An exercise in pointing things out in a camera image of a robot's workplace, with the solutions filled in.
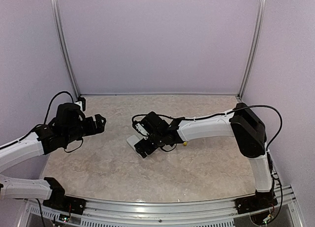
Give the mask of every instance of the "beige marble surface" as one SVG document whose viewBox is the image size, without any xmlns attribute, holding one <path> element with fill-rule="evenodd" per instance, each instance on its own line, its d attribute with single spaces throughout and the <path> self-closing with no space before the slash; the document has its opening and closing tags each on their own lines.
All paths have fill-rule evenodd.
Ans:
<svg viewBox="0 0 315 227">
<path fill-rule="evenodd" d="M 136 134 L 135 114 L 202 116 L 233 108 L 227 96 L 86 97 L 87 115 L 106 117 L 106 132 L 86 137 L 74 153 L 53 152 L 43 177 L 54 177 L 66 194 L 103 200 L 187 202 L 251 194 L 252 170 L 234 137 L 196 139 L 170 153 L 140 158 L 126 143 Z M 79 142 L 69 145 L 75 148 Z"/>
</svg>

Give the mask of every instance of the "white wall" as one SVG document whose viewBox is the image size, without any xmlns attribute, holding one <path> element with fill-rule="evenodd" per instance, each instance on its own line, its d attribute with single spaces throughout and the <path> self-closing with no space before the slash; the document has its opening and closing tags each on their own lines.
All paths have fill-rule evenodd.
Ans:
<svg viewBox="0 0 315 227">
<path fill-rule="evenodd" d="M 83 94 L 237 94 L 259 0 L 59 0 Z"/>
<path fill-rule="evenodd" d="M 257 55 L 244 101 L 265 103 L 283 115 L 271 145 L 284 184 L 291 184 L 308 227 L 315 223 L 315 0 L 267 0 Z M 260 110 L 269 138 L 273 112 Z"/>
<path fill-rule="evenodd" d="M 0 0 L 0 144 L 43 123 L 50 99 L 71 90 L 61 55 L 50 0 Z M 51 116 L 56 114 L 56 100 Z M 46 157 L 3 172 L 38 178 Z M 20 200 L 0 201 L 0 226 L 14 226 Z"/>
</svg>

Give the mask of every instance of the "white backdrop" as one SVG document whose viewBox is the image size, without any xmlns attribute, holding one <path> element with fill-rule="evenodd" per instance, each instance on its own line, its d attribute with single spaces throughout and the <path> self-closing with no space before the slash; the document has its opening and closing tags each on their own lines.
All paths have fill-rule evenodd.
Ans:
<svg viewBox="0 0 315 227">
<path fill-rule="evenodd" d="M 259 0 L 59 0 L 82 94 L 237 94 Z"/>
</svg>

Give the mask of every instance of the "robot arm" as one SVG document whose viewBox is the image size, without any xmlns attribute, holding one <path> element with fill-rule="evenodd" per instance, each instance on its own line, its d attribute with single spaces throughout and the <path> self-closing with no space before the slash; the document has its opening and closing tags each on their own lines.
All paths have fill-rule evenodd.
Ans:
<svg viewBox="0 0 315 227">
<path fill-rule="evenodd" d="M 232 110 L 207 117 L 176 118 L 170 124 L 155 112 L 150 112 L 141 121 L 133 121 L 134 129 L 142 139 L 133 135 L 128 144 L 142 158 L 166 145 L 184 143 L 193 139 L 214 136 L 234 136 L 240 152 L 249 159 L 259 201 L 274 202 L 274 182 L 271 176 L 272 162 L 266 150 L 266 133 L 263 122 L 244 103 Z"/>
<path fill-rule="evenodd" d="M 85 117 L 80 102 L 64 103 L 58 106 L 57 115 L 48 125 L 38 125 L 27 136 L 0 147 L 0 173 L 9 167 L 32 157 L 46 155 L 58 148 L 66 149 L 68 144 L 84 136 L 102 133 L 106 119 L 101 115 Z M 71 204 L 80 214 L 84 200 L 67 197 L 62 186 L 54 179 L 16 179 L 0 175 L 0 200 L 8 198 L 39 198 L 44 205 L 69 211 Z"/>
</svg>

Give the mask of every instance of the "vertical metal pole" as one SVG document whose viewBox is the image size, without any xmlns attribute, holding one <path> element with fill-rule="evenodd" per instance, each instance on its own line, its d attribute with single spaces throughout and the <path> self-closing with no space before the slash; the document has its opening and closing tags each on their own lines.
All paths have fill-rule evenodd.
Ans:
<svg viewBox="0 0 315 227">
<path fill-rule="evenodd" d="M 265 6 L 266 6 L 266 0 L 259 0 L 259 5 L 258 5 L 258 13 L 257 13 L 257 19 L 256 19 L 256 25 L 254 29 L 254 36 L 252 38 L 252 45 L 251 45 L 251 50 L 250 54 L 247 60 L 246 64 L 246 70 L 245 74 L 242 80 L 241 88 L 239 90 L 238 96 L 242 100 L 244 96 L 244 92 L 250 77 L 250 73 L 252 70 L 252 65 L 254 62 L 257 46 L 258 46 L 258 41 L 259 41 L 259 36 L 260 36 L 260 31 L 261 31 L 261 26 L 262 26 L 262 21 L 264 17 L 264 12 L 265 12 Z"/>
<path fill-rule="evenodd" d="M 57 28 L 57 35 L 59 38 L 61 51 L 62 51 L 63 59 L 65 62 L 65 67 L 67 69 L 67 73 L 68 73 L 68 76 L 70 78 L 70 82 L 71 82 L 73 91 L 75 93 L 75 96 L 78 98 L 80 96 L 80 91 L 79 91 L 79 87 L 78 87 L 77 81 L 75 79 L 73 70 L 72 70 L 67 46 L 65 44 L 65 39 L 64 39 L 64 34 L 63 34 L 63 26 L 62 26 L 62 22 L 61 22 L 58 0 L 50 0 L 50 1 L 51 1 L 51 5 L 53 8 L 54 19 L 55 19 L 55 24 L 56 24 L 56 28 Z"/>
</svg>

